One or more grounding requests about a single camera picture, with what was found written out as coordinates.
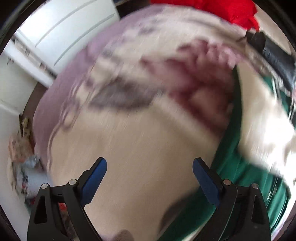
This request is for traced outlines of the green varsity jacket cream sleeves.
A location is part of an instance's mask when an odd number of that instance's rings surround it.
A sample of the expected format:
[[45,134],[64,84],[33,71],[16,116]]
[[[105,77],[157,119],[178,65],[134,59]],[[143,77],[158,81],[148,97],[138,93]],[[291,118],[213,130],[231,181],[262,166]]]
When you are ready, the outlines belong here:
[[276,237],[295,203],[295,127],[268,77],[245,63],[233,76],[234,105],[211,167],[235,184],[259,185]]

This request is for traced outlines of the floral purple bed blanket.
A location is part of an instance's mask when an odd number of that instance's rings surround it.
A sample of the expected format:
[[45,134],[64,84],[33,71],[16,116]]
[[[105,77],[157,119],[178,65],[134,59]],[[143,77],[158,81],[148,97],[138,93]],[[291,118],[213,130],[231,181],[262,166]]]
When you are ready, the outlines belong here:
[[[287,50],[269,16],[263,32]],[[229,125],[240,63],[271,80],[295,127],[295,89],[243,39],[246,30],[185,6],[154,4],[94,37],[58,75],[33,120],[54,184],[98,157],[107,172],[86,212],[103,240],[192,240],[214,212],[192,171],[211,167]]]

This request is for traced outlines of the folded black leather garment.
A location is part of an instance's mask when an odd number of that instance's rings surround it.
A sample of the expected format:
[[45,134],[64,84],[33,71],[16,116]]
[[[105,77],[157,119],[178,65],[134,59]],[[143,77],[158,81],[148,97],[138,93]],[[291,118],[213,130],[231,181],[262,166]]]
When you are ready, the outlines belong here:
[[283,86],[293,93],[295,89],[295,59],[289,55],[264,32],[246,31],[244,37],[237,42],[246,39],[247,43],[259,53],[267,63],[282,78]]

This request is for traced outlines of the white sliding wardrobe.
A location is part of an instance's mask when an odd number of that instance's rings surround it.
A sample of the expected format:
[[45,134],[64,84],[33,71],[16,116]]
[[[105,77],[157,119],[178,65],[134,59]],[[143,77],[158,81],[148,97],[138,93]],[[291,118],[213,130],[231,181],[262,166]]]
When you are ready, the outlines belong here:
[[117,21],[113,1],[45,1],[13,31],[4,54],[49,88],[97,33]]

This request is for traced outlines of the red quilt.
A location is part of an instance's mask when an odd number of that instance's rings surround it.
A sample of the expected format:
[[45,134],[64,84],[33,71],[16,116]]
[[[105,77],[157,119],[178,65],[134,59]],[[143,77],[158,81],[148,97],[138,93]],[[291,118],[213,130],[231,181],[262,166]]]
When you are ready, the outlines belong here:
[[259,30],[259,23],[255,18],[257,8],[250,0],[155,0],[150,3],[189,6],[214,14],[247,30]]

